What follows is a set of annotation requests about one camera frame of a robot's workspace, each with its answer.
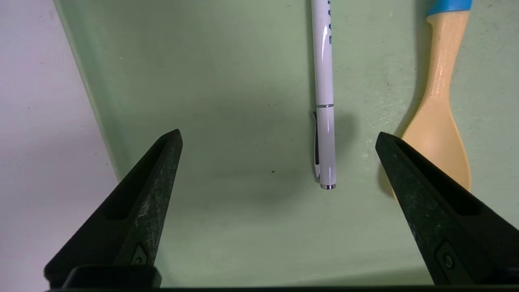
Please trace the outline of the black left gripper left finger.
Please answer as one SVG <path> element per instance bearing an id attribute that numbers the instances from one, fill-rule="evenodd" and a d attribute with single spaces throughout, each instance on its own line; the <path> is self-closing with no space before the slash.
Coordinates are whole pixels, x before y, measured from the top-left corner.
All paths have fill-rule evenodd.
<path id="1" fill-rule="evenodd" d="M 154 266 L 183 148 L 162 135 L 45 266 L 50 288 L 158 288 Z"/>

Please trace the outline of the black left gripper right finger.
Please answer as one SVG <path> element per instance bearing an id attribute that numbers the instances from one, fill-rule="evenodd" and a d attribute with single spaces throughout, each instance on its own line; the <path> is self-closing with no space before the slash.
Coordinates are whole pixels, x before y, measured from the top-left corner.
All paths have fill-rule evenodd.
<path id="1" fill-rule="evenodd" d="M 375 149 L 434 284 L 518 284 L 512 224 L 395 135 Z"/>

